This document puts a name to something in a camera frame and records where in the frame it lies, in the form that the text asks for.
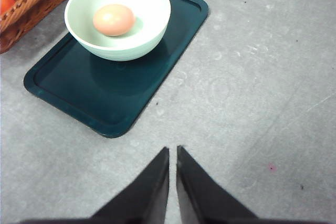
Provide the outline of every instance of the egg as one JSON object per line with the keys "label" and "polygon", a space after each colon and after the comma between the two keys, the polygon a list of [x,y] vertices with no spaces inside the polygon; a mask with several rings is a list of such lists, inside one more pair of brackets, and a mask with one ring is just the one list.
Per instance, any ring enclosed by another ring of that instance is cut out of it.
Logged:
{"label": "egg", "polygon": [[93,25],[97,31],[107,36],[120,36],[127,33],[135,23],[131,9],[120,4],[106,5],[93,16]]}

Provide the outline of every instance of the gray floor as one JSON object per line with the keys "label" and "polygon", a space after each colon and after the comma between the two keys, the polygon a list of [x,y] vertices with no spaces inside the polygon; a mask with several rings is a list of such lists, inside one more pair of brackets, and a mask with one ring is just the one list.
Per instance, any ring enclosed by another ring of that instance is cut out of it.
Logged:
{"label": "gray floor", "polygon": [[210,14],[124,136],[34,97],[25,73],[65,33],[65,3],[1,55],[1,218],[87,217],[176,145],[264,218],[336,222],[336,1],[205,0]]}

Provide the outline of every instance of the dark green tray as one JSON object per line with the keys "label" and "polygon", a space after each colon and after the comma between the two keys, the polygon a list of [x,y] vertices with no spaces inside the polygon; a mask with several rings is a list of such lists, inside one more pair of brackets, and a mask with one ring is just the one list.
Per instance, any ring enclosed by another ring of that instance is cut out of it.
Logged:
{"label": "dark green tray", "polygon": [[101,59],[67,34],[26,74],[32,94],[105,137],[134,123],[205,20],[203,0],[170,0],[171,17],[161,42],[132,61]]}

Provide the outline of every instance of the bowl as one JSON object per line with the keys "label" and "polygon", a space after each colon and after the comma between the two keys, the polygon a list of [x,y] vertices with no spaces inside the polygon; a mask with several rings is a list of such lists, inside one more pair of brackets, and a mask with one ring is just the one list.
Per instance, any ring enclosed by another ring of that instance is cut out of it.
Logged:
{"label": "bowl", "polygon": [[[121,36],[109,37],[93,26],[93,16],[108,4],[122,4],[135,15],[135,24]],[[96,56],[114,61],[140,58],[162,39],[171,13],[169,0],[69,0],[65,24],[74,38]]]}

